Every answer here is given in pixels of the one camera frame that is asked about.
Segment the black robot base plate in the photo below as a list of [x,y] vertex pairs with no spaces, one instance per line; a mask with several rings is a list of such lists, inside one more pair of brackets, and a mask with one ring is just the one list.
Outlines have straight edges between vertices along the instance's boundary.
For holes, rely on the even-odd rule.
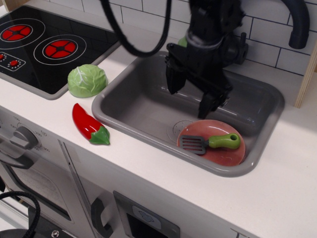
[[[26,228],[7,228],[0,232],[1,238],[23,238],[33,222],[36,215],[35,208],[28,208],[28,225]],[[57,227],[42,216],[39,217],[37,225],[33,230],[31,238],[75,238],[62,228]]]

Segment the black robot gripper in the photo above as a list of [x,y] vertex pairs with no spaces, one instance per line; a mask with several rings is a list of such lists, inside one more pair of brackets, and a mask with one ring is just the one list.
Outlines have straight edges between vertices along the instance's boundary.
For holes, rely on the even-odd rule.
[[227,104],[228,94],[232,91],[232,85],[223,73],[220,56],[224,37],[211,44],[197,38],[187,42],[186,48],[175,43],[167,44],[167,87],[171,94],[175,94],[184,87],[186,80],[189,80],[203,91],[198,118],[205,119],[210,112]]

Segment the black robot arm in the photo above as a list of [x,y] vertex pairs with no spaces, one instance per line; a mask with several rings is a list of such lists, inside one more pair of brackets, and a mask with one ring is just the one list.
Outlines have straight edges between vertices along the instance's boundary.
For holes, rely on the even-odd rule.
[[185,34],[186,46],[168,44],[166,79],[171,94],[186,81],[203,92],[198,117],[225,105],[232,85],[223,68],[242,64],[248,52],[246,33],[233,31],[242,25],[244,13],[239,0],[191,0],[191,21]]

